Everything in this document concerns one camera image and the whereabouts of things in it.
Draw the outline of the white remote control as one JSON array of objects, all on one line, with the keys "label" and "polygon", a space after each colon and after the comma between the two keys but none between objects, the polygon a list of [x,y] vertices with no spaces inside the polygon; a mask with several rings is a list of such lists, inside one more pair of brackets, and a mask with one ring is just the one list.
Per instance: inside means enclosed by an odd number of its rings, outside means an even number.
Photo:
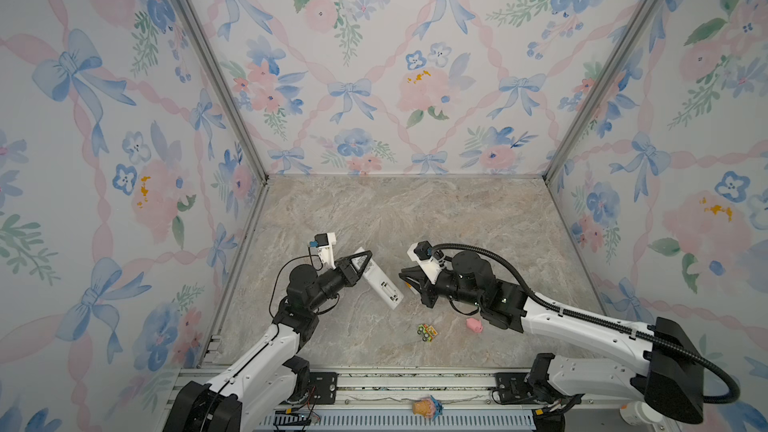
[{"label": "white remote control", "polygon": [[[355,253],[362,251],[365,250],[359,247]],[[363,278],[391,310],[395,310],[403,302],[403,293],[373,258],[369,262]]]}]

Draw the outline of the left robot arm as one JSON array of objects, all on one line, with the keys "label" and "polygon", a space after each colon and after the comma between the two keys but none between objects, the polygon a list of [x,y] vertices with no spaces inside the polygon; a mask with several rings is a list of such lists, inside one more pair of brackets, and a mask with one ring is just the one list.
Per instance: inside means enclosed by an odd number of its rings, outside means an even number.
[{"label": "left robot arm", "polygon": [[364,250],[320,272],[310,263],[291,270],[286,295],[262,338],[206,383],[189,382],[177,394],[165,431],[254,431],[283,403],[311,398],[309,362],[298,352],[312,337],[323,305],[355,286],[372,259]]}]

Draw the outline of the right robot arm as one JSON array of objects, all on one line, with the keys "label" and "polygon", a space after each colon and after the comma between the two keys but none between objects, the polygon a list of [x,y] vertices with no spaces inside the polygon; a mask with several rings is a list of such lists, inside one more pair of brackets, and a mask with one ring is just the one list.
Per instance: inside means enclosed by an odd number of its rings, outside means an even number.
[{"label": "right robot arm", "polygon": [[648,324],[568,308],[497,278],[485,260],[437,272],[409,267],[399,277],[429,308],[441,298],[469,304],[493,327],[559,339],[594,353],[584,360],[538,354],[527,383],[542,402],[607,395],[640,400],[677,422],[704,420],[703,359],[674,321]]}]

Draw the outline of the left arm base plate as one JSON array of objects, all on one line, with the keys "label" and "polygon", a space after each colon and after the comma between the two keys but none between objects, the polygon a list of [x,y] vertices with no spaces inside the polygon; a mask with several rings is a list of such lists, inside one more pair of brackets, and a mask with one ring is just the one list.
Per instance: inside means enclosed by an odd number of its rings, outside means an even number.
[{"label": "left arm base plate", "polygon": [[302,404],[334,405],[337,397],[337,372],[308,372],[298,382]]}]

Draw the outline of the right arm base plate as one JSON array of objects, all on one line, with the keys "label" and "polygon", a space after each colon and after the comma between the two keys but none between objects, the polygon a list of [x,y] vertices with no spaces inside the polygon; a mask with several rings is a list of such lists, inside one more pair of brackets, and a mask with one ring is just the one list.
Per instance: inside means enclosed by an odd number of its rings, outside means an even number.
[{"label": "right arm base plate", "polygon": [[541,404],[545,408],[564,408],[581,403],[582,395],[565,395],[545,378],[531,377],[529,372],[498,372],[494,374],[492,400],[499,405]]}]

